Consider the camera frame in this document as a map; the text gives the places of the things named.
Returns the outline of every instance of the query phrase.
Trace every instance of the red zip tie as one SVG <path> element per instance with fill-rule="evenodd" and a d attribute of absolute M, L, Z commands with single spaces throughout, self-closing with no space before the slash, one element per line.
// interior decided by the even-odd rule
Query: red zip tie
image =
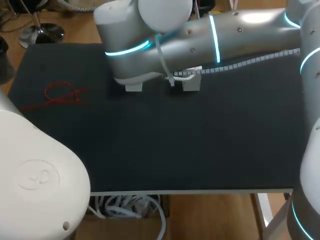
<path fill-rule="evenodd" d="M 72 90 L 72 92 L 68 93 L 66 95 L 63 95 L 61 97 L 58 97 L 58 98 L 49 97 L 48 91 L 57 85 L 68 86 Z M 30 110 L 30 109 L 44 107 L 44 106 L 47 106 L 50 104 L 72 104 L 72 103 L 83 102 L 83 100 L 79 98 L 78 94 L 85 91 L 85 90 L 87 90 L 86 87 L 75 90 L 75 88 L 72 86 L 72 84 L 67 81 L 56 81 L 56 82 L 49 84 L 48 87 L 44 90 L 44 95 L 48 99 L 47 102 L 44 102 L 41 104 L 36 104 L 36 105 L 31 105 L 31 106 L 23 106 L 23 107 L 20 107 L 19 110 L 26 111 L 26 110 Z M 69 97 L 74 97 L 74 99 L 64 100 Z"/>

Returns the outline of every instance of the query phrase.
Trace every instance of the table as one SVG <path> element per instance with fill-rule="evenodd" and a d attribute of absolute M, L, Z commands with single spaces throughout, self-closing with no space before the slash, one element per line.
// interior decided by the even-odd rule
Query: table
<path fill-rule="evenodd" d="M 204 75 L 200 92 L 158 78 L 128 93 L 101 44 L 31 45 L 8 97 L 21 108 L 44 103 L 56 81 L 87 88 L 83 103 L 22 113 L 79 156 L 93 196 L 283 192 L 307 144 L 299 65 L 288 56 Z"/>

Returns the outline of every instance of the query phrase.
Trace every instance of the cyan led light ring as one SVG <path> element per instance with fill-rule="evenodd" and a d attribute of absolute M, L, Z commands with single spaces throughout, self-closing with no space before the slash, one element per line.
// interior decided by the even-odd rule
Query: cyan led light ring
<path fill-rule="evenodd" d="M 286 12 L 284 13 L 284 19 L 285 19 L 286 22 L 287 22 L 288 24 L 290 24 L 291 26 L 293 26 L 293 27 L 295 27 L 295 28 L 298 28 L 298 29 L 301 28 L 301 26 L 299 26 L 298 24 L 294 23 L 293 21 L 291 21 L 291 20 L 288 18 Z"/>
<path fill-rule="evenodd" d="M 216 54 L 216 63 L 218 64 L 221 61 L 221 57 L 220 57 L 217 29 L 216 29 L 214 17 L 212 15 L 209 15 L 209 18 L 210 18 L 212 34 L 213 34 L 213 44 L 214 44 L 215 54 Z"/>
<path fill-rule="evenodd" d="M 138 51 L 140 49 L 143 49 L 144 47 L 149 45 L 149 41 L 145 41 L 144 43 L 135 46 L 133 48 L 130 48 L 128 50 L 124 50 L 124 51 L 118 51 L 118 52 L 105 52 L 105 55 L 107 56 L 121 56 L 121 55 L 125 55 L 125 54 L 129 54 L 129 53 L 133 53 L 135 51 Z"/>
<path fill-rule="evenodd" d="M 307 231 L 304 229 L 304 227 L 301 225 L 297 215 L 296 215 L 296 212 L 295 212 L 295 207 L 294 207 L 294 201 L 291 202 L 292 203 L 292 212 L 293 212 L 293 215 L 294 215 L 294 218 L 296 220 L 296 222 L 298 223 L 299 227 L 301 228 L 301 230 L 304 232 L 304 234 L 310 239 L 310 240 L 315 240 L 313 239 L 308 233 Z"/>

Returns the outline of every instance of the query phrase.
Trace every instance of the wooden floor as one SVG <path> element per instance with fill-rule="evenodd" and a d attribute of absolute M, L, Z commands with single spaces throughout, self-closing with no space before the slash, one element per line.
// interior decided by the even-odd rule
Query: wooden floor
<path fill-rule="evenodd" d="M 239 0 L 239 8 L 283 7 L 285 0 Z M 224 10 L 225 3 L 217 2 L 217 10 Z M 41 14 L 42 23 L 56 23 L 65 30 L 65 43 L 100 43 L 91 13 L 77 13 L 65 17 L 60 13 Z M 9 22 L 4 30 L 22 26 L 30 21 L 21 16 Z M 8 55 L 15 68 L 25 54 L 19 45 L 20 31 L 0 33 L 9 44 Z M 7 93 L 11 83 L 3 86 Z M 269 195 L 274 214 L 284 203 L 281 194 Z M 159 219 L 97 220 L 84 219 L 77 231 L 77 240 L 145 240 L 156 239 L 160 230 Z M 173 195 L 171 213 L 167 220 L 166 239 L 179 240 L 257 240 L 258 228 L 250 196 L 245 195 Z"/>

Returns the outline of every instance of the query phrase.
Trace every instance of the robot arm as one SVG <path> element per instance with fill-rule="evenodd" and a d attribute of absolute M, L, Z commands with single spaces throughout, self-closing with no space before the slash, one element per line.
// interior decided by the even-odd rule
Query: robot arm
<path fill-rule="evenodd" d="M 174 6 L 171 0 L 117 0 L 98 7 L 94 19 L 114 78 L 123 85 L 301 45 L 311 136 L 291 198 L 288 227 L 293 239 L 313 240 L 320 237 L 320 3 L 301 2 L 289 0 L 287 8 L 227 12 L 187 22 L 192 0 L 175 0 Z M 25 119 L 1 91 L 0 118 L 0 189 L 6 196 L 0 205 L 0 239 L 67 238 L 89 202 L 84 165 Z"/>
<path fill-rule="evenodd" d="M 67 239 L 89 204 L 85 166 L 25 119 L 1 89 L 0 119 L 0 239 Z"/>
<path fill-rule="evenodd" d="M 167 1 L 148 2 L 172 9 Z M 300 46 L 300 29 L 288 22 L 284 8 L 227 12 L 186 22 L 192 0 L 183 0 L 178 1 L 174 12 L 159 11 L 155 19 L 160 18 L 160 23 L 155 27 L 152 14 L 157 11 L 148 9 L 149 5 L 143 0 L 113 1 L 94 12 L 113 76 L 122 85 L 139 84 L 168 71 Z M 111 20 L 112 14 L 120 12 L 121 18 Z M 173 31 L 166 32 L 162 19 L 170 19 Z M 159 33 L 163 34 L 152 40 Z"/>
<path fill-rule="evenodd" d="M 153 4 L 160 11 L 152 11 Z M 166 9 L 171 6 L 164 0 L 119 0 L 98 7 L 94 19 L 114 79 L 136 85 L 207 63 L 301 46 L 311 136 L 287 224 L 294 240 L 320 238 L 320 2 L 288 0 L 282 9 L 241 10 L 186 22 L 191 5 L 191 0 L 179 0 L 175 12 Z M 116 20 L 106 17 L 118 13 Z"/>

